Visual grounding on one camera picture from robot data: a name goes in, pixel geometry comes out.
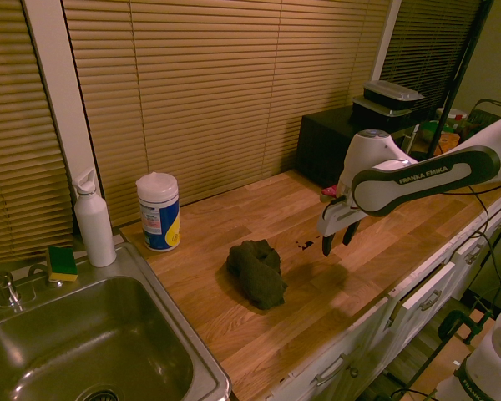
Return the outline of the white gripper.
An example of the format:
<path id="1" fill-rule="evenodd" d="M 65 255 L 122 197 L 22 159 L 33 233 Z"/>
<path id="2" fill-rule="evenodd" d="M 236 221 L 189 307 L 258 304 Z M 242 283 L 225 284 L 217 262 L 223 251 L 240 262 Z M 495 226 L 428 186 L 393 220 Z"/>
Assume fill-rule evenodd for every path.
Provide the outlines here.
<path id="1" fill-rule="evenodd" d="M 348 246 L 355 236 L 361 219 L 366 213 L 357 206 L 352 206 L 353 200 L 344 195 L 332 200 L 321 213 L 316 228 L 322 237 L 321 250 L 324 256 L 331 253 L 335 234 L 347 227 L 342 244 Z"/>

